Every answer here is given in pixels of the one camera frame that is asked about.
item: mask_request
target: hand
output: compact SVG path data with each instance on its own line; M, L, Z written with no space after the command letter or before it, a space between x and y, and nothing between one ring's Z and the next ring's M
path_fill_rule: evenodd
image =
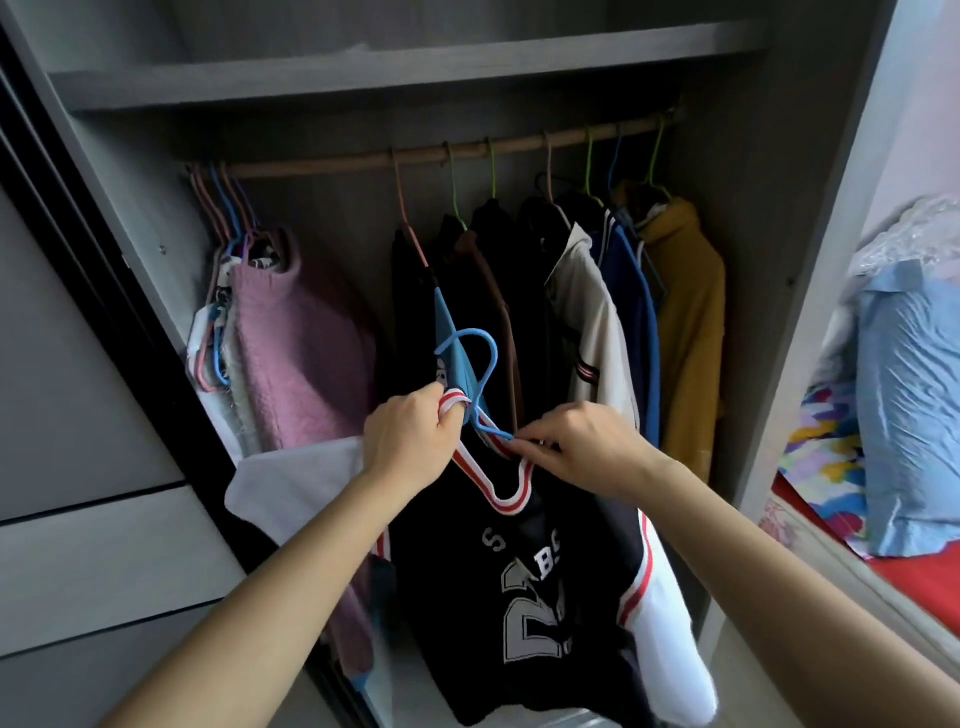
M598 496L631 502L636 501L637 486L657 478L673 462L616 410L583 401L548 412L525 426L507 447L560 480Z
M400 482L415 496L440 477L460 442L462 404L440 419L444 386L433 382L406 397L391 397L364 425L364 472Z

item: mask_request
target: wooden rod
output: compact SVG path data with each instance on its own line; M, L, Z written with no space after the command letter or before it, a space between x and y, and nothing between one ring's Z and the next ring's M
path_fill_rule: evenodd
M667 125L674 123L674 115L666 114L663 119ZM655 132L660 125L660 115L652 114L642 119L624 121L620 124L599 124L590 127L594 141L616 139L619 133L624 136ZM586 144L587 128L568 129L565 132L550 132L550 144L554 149ZM493 150L498 155L510 155L516 152L534 152L546 149L546 140L542 133L530 136L515 136L508 139L492 139ZM451 144L453 155L460 159L481 159L490 154L490 145L486 140L471 141L464 144ZM449 159L446 148L419 147L397 149L396 161L401 166L411 164L435 164ZM299 159L294 161L267 161L251 164L232 164L230 171L238 180L270 180L283 177L307 177L310 175L340 175L347 172L366 172L373 169L392 169L393 158L389 151L367 152L359 155L342 155L320 159Z

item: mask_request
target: red bedsheet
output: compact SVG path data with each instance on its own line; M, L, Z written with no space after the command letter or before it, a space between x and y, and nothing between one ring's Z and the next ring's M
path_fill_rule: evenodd
M774 479L773 490L809 521L816 523L824 533L843 544L780 473ZM950 632L960 637L960 541L953 542L932 556L871 559L866 563L898 592L909 596Z

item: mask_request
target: pink hanger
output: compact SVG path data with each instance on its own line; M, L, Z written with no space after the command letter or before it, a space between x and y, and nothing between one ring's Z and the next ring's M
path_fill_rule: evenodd
M430 264L426 260L426 255L423 254L423 248L420 247L420 241L417 239L417 234L410 225L410 221L407 220L407 206L403 202L403 184L400 182L400 165L396 161L396 152L394 152L393 147L390 148L390 159L394 161L394 174L396 175L396 197L400 202L400 219L403 221L403 231L406 232L407 237L410 238L410 242L412 242L414 244L414 248L417 249L417 255L420 256L420 262L423 263L423 267L429 268Z

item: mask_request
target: shelf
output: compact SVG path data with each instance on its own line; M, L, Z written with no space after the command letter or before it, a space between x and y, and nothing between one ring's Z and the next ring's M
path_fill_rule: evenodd
M531 76L767 46L766 21L737 20L447 48L71 71L51 80L68 111L117 111Z

